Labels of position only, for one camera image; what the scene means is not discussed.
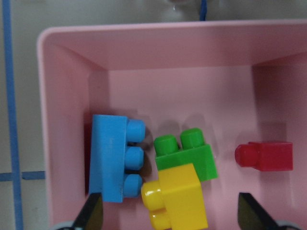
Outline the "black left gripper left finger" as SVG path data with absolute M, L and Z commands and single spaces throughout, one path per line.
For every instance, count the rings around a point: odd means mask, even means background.
M 103 201 L 101 193 L 88 196 L 79 215 L 72 224 L 72 230 L 101 230 L 103 226 Z

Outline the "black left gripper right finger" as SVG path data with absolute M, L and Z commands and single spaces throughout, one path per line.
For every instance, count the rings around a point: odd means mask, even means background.
M 241 230 L 284 230 L 250 193 L 238 195 L 237 221 Z

